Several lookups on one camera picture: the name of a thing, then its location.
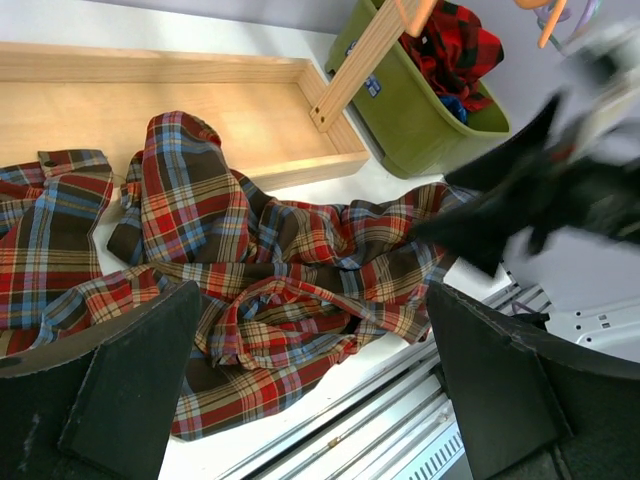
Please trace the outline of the brown multicolour plaid shirt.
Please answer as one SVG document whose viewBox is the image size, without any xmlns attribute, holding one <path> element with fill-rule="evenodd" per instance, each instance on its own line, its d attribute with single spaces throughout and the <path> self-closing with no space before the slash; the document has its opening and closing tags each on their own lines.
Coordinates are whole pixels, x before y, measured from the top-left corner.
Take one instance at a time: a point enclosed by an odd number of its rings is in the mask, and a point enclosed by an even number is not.
<svg viewBox="0 0 640 480">
<path fill-rule="evenodd" d="M 93 234 L 123 215 L 102 271 Z M 98 150 L 39 152 L 1 170 L 1 352 L 68 337 L 185 281 L 201 314 L 172 432 L 196 440 L 277 414 L 387 333 L 425 339 L 425 296 L 453 264 L 410 229 L 470 199 L 444 183 L 375 204 L 281 201 L 228 167 L 217 132 L 152 118 L 117 188 Z"/>
</svg>

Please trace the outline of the aluminium mounting rail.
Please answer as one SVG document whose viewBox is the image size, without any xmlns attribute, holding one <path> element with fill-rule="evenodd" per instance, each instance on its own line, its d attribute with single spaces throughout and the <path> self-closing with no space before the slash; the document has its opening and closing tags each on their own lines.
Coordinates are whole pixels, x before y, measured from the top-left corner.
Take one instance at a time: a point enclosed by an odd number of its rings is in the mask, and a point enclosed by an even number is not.
<svg viewBox="0 0 640 480">
<path fill-rule="evenodd" d="M 230 467 L 224 479 L 439 479 L 465 454 L 433 338 Z"/>
</svg>

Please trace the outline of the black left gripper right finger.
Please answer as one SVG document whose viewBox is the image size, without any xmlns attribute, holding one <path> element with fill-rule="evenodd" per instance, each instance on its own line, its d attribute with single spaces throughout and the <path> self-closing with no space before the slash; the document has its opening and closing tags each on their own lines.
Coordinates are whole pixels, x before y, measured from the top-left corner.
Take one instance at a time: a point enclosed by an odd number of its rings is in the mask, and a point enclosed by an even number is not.
<svg viewBox="0 0 640 480">
<path fill-rule="evenodd" d="M 636 479 L 639 366 L 436 284 L 427 310 L 476 479 Z"/>
</svg>

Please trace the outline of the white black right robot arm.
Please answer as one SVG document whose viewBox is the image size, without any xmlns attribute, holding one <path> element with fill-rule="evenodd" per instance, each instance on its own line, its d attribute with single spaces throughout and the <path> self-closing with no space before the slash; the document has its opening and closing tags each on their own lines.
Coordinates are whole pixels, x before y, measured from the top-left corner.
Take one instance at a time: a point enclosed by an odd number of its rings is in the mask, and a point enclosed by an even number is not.
<svg viewBox="0 0 640 480">
<path fill-rule="evenodd" d="M 639 159 L 616 161 L 602 145 L 639 139 L 639 23 L 585 26 L 565 46 L 565 61 L 595 96 L 557 136 L 550 132 L 564 94 L 556 92 L 516 136 L 445 177 L 476 198 L 414 226 L 412 235 L 445 248 L 489 277 L 509 240 L 529 230 L 526 254 L 571 228 L 639 244 Z"/>
</svg>

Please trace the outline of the blue checked shirt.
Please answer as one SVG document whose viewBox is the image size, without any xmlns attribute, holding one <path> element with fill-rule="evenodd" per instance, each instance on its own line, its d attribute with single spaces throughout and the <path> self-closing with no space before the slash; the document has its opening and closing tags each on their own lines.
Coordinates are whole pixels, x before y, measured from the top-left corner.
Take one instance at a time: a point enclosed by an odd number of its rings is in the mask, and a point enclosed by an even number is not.
<svg viewBox="0 0 640 480">
<path fill-rule="evenodd" d="M 468 110 L 463 105 L 462 101 L 456 97 L 451 95 L 441 95 L 439 97 L 443 106 L 447 109 L 447 111 L 453 115 L 459 122 L 464 125 L 468 124 Z"/>
</svg>

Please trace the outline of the orange hanger of red shirt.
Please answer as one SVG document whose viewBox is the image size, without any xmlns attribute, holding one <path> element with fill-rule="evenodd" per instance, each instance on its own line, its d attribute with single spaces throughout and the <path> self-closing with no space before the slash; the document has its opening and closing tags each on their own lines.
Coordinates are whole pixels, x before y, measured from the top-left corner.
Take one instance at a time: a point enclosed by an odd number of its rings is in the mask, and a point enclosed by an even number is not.
<svg viewBox="0 0 640 480">
<path fill-rule="evenodd" d="M 566 7 L 566 0 L 514 0 L 514 3 L 523 10 L 532 10 L 538 19 L 542 21 L 541 33 L 537 46 L 542 49 L 550 40 L 556 24 Z"/>
</svg>

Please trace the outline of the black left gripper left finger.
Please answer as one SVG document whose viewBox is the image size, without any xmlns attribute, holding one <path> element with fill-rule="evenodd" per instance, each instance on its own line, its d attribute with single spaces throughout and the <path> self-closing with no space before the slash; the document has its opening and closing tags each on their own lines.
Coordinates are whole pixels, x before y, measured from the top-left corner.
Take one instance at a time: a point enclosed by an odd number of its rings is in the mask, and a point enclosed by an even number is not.
<svg viewBox="0 0 640 480">
<path fill-rule="evenodd" d="M 200 318 L 192 282 L 1 360 L 4 479 L 155 479 Z"/>
</svg>

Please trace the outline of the green plastic bin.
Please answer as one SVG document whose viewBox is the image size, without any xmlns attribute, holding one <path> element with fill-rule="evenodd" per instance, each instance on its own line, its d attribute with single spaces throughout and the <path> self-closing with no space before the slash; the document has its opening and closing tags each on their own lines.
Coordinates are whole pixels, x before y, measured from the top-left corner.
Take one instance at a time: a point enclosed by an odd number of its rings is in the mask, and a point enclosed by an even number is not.
<svg viewBox="0 0 640 480">
<path fill-rule="evenodd" d="M 353 98 L 391 174 L 411 178 L 447 172 L 510 136 L 507 115 L 482 78 L 480 92 L 493 103 L 477 112 L 468 111 L 464 125 L 443 106 L 400 44 L 400 37 Z"/>
</svg>

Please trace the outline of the red black checked shirt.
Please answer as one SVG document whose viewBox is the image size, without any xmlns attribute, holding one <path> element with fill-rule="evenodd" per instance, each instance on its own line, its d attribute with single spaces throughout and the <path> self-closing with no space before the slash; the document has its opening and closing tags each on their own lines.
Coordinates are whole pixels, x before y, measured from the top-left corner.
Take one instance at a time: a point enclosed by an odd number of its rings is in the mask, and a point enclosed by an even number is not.
<svg viewBox="0 0 640 480">
<path fill-rule="evenodd" d="M 468 8 L 438 1 L 422 32 L 403 34 L 400 44 L 436 95 L 457 98 L 469 112 L 493 103 L 480 79 L 504 60 L 503 46 Z"/>
</svg>

